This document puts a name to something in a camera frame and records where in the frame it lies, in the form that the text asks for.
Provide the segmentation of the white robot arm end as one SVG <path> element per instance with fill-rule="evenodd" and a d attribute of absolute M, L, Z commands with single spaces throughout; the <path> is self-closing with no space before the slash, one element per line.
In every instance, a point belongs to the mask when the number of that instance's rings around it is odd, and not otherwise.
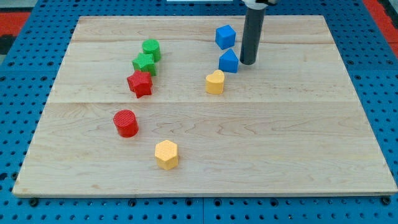
<path fill-rule="evenodd" d="M 242 0 L 243 3 L 250 9 L 263 10 L 267 6 L 275 6 L 280 0 Z"/>

